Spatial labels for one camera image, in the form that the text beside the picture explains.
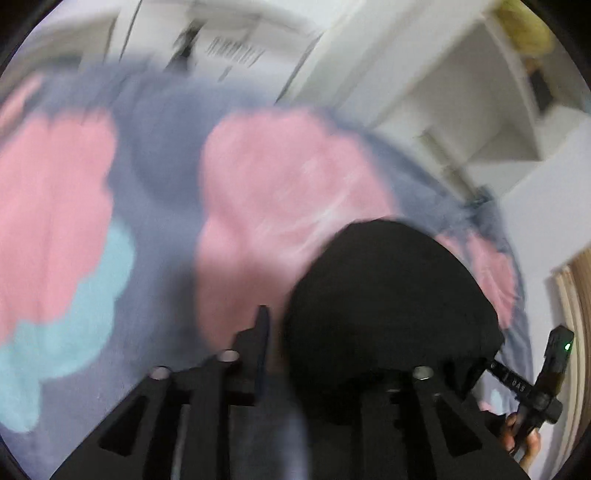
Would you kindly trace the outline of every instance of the yellow object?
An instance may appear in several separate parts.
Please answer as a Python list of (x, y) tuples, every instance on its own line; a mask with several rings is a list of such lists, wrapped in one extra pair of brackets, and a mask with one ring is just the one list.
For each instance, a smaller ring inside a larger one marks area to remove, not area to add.
[(503, 0), (495, 15), (521, 55), (537, 58), (554, 48), (548, 26), (520, 0)]

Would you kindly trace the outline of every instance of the black rounded object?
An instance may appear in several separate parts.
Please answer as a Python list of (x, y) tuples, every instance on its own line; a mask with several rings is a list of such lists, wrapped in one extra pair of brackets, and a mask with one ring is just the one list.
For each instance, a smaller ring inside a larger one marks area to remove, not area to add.
[(331, 392), (428, 365), (466, 393), (503, 341), (495, 309), (463, 264), (388, 220), (339, 232), (296, 285), (284, 323), (296, 390)]

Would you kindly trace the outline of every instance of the human hand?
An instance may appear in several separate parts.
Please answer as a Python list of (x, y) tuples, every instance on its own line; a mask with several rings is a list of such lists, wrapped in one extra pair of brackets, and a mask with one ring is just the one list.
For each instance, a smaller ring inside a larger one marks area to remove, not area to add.
[[(505, 423), (501, 429), (501, 434), (499, 435), (499, 440), (507, 452), (510, 452), (515, 447), (515, 438), (511, 433), (511, 430), (516, 421), (517, 413), (512, 413), (509, 415), (506, 418)], [(542, 437), (540, 436), (538, 429), (534, 429), (525, 440), (525, 455), (519, 461), (519, 465), (524, 471), (527, 472), (530, 469), (530, 466), (532, 463), (534, 463), (534, 460), (540, 452), (541, 447)]]

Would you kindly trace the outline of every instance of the white wall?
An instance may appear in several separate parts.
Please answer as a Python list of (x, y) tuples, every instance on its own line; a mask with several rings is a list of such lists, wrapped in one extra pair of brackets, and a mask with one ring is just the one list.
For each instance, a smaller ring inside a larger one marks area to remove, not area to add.
[[(591, 119), (503, 197), (501, 206), (524, 276), (537, 375), (548, 333), (561, 323), (551, 273), (591, 242)], [(560, 422), (542, 428), (543, 449), (532, 480), (550, 478), (563, 429)]]

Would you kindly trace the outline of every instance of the silver screw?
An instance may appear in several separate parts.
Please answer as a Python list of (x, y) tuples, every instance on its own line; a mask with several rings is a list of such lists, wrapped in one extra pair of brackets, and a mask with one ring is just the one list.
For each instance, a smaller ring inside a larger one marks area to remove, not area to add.
[(170, 377), (170, 370), (166, 367), (156, 367), (150, 373), (150, 378), (153, 380), (166, 380)]
[(218, 353), (217, 359), (220, 362), (232, 363), (240, 358), (240, 354), (235, 350), (223, 350)]
[(413, 377), (417, 380), (427, 380), (433, 376), (431, 367), (417, 367), (413, 370)]

